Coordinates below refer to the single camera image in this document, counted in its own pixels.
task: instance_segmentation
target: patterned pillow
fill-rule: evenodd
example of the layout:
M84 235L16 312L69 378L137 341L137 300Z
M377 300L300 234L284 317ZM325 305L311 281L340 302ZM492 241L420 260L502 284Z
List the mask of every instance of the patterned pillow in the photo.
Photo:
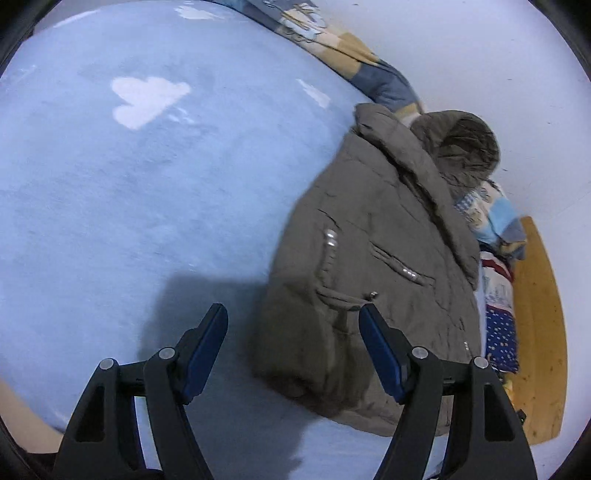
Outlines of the patterned pillow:
M486 303L486 358L493 368L516 373L517 337L513 313L513 275L490 252L480 252Z

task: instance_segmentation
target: wooden bed frame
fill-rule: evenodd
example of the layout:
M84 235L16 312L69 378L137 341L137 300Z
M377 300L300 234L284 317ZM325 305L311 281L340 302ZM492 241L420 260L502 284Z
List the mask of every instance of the wooden bed frame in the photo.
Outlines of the wooden bed frame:
M519 373L509 374L512 401L527 419L530 445L556 437L562 426L567 382L564 317L550 260L531 217L521 223L527 234L525 260L515 267L514 309Z

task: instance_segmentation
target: blue gripper pad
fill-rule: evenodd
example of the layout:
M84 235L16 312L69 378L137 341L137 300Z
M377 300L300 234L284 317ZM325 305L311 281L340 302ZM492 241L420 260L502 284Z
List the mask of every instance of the blue gripper pad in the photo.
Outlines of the blue gripper pad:
M187 330L177 344L177 392L184 405L203 392L228 332L228 311L214 303L197 328Z
M392 351L385 336L387 335L386 329L389 329L388 325L373 304L367 304L360 309L359 331L374 363L379 380L384 391L397 403L402 404L408 394L404 389L403 381L406 380L410 372L407 371L408 365L406 364L403 370L401 362ZM399 355L406 354L407 352L399 352Z

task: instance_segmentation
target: puffer jacket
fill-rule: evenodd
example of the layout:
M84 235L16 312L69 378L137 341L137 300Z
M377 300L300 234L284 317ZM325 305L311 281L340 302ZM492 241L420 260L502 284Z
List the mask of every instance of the puffer jacket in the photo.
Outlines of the puffer jacket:
M256 337L255 374L311 410L392 435L402 407L384 392L359 334L371 301L413 346L480 354L479 248L455 201L499 161L478 117L445 111L411 128L374 103L299 200L277 251ZM438 434L450 424L444 400Z

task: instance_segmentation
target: light blue blanket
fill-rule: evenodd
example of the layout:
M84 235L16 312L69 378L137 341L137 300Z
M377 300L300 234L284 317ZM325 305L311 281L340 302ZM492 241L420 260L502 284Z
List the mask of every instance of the light blue blanket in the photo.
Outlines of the light blue blanket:
M389 439L282 398L248 358L290 209L364 101L205 2L102 8L26 41L0 79L0 375L64 428L102 358L145 359L219 301L228 337L188 408L216 479L373 478Z

